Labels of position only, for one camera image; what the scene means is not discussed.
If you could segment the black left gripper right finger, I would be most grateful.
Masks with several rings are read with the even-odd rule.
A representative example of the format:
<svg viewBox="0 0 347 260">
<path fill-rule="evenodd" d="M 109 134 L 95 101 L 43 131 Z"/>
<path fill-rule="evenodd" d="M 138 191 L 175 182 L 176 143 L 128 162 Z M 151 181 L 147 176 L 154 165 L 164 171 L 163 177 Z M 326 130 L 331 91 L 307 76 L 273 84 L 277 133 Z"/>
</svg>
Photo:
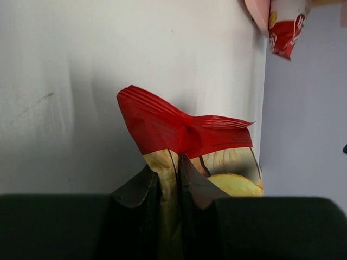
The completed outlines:
<svg viewBox="0 0 347 260">
<path fill-rule="evenodd" d="M 231 197 L 179 157 L 185 259 L 346 259 L 346 215 L 319 197 Z"/>
</svg>

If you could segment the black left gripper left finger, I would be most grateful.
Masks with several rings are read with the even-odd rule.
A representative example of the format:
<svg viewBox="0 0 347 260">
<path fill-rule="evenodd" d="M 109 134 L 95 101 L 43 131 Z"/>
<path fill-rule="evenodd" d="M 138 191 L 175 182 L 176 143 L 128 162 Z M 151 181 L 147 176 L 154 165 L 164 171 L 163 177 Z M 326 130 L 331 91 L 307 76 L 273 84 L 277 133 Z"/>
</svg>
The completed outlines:
<svg viewBox="0 0 347 260">
<path fill-rule="evenodd" d="M 110 194 L 1 196 L 1 259 L 156 259 L 160 183 L 148 166 Z"/>
</svg>

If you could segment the red Chuba chips bag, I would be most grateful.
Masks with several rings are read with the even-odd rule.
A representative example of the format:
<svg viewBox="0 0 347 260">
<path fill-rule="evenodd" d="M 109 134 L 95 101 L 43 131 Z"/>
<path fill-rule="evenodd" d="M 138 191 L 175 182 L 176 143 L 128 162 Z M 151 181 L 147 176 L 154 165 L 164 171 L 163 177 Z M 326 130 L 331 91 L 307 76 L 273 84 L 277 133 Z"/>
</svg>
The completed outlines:
<svg viewBox="0 0 347 260">
<path fill-rule="evenodd" d="M 311 1 L 273 0 L 269 10 L 269 50 L 290 60 L 291 53 L 311 11 Z"/>
<path fill-rule="evenodd" d="M 263 195 L 247 121 L 191 116 L 136 86 L 121 90 L 117 101 L 130 135 L 160 182 L 157 259 L 183 258 L 177 186 L 180 154 L 230 196 Z"/>
</svg>

